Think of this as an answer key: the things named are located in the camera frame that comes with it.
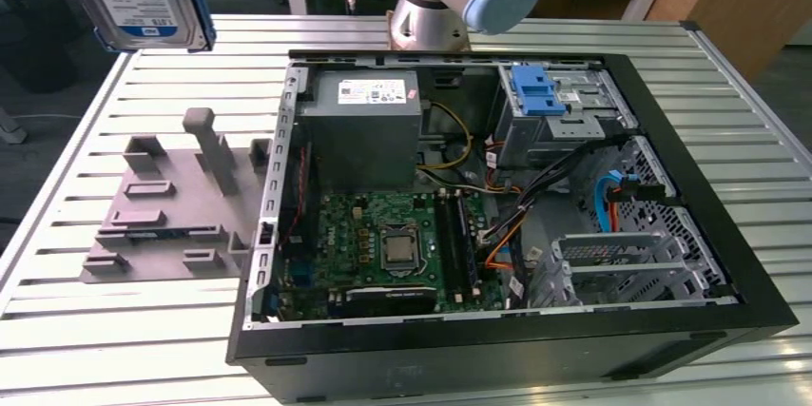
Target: slotted aluminum table surface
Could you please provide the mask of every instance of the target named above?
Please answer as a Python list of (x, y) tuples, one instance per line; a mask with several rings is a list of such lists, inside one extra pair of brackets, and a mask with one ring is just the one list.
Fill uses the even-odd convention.
[[(228, 143), (273, 137), (290, 48), (385, 48), (382, 18), (218, 16), (212, 52), (121, 55), (0, 259), (0, 402), (274, 403), (224, 364), (237, 280), (85, 285), (76, 277), (125, 169), (132, 134), (193, 147), (181, 117), (218, 114)], [(672, 374), (388, 400), (454, 404), (812, 403), (810, 160), (701, 33), (673, 23), (526, 21), (474, 50), (628, 54), (765, 264), (800, 325)]]

